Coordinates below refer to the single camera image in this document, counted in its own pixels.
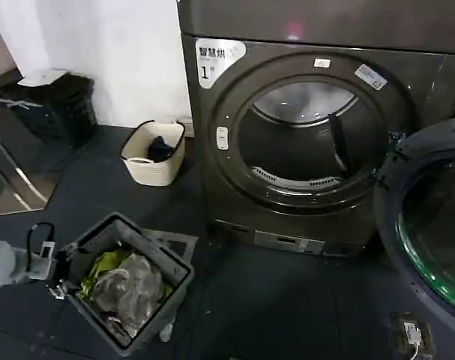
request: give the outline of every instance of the dryer door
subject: dryer door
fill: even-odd
[[[455,329],[455,119],[400,143],[378,174],[377,226],[413,290]]]
[[[341,55],[291,55],[227,91],[210,141],[245,196],[279,212],[329,212],[370,193],[371,175],[415,128],[408,108],[382,69]]]

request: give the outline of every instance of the washing machine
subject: washing machine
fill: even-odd
[[[395,268],[455,330],[455,118],[426,127],[386,157],[373,211]]]
[[[455,114],[455,1],[178,10],[210,221],[268,248],[358,254],[385,159]]]

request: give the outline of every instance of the trash can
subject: trash can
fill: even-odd
[[[132,341],[125,345],[108,330],[104,319],[90,301],[80,295],[81,282],[90,272],[94,261],[101,254],[120,245],[128,245],[138,254],[142,254],[159,269],[163,281],[172,288]],[[194,276],[190,264],[155,238],[143,235],[138,226],[116,213],[62,248],[56,254],[55,260],[55,270],[49,282],[51,293],[57,299],[68,299],[121,356],[130,356],[171,323]]]
[[[97,120],[91,103],[94,81],[66,73],[50,84],[10,82],[0,88],[0,106],[9,109],[39,140],[72,149],[93,136]]]

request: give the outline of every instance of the white woven basket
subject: white woven basket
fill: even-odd
[[[184,135],[185,127],[178,122],[163,124],[151,120],[141,124],[121,151],[122,160],[134,181],[151,186],[167,186],[173,182],[184,159]],[[175,150],[167,160],[155,163],[146,158],[146,153],[158,136]]]

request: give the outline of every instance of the basket handle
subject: basket handle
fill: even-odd
[[[130,163],[136,163],[136,164],[152,164],[153,161],[150,159],[146,159],[145,157],[129,157],[127,159],[128,162]]]

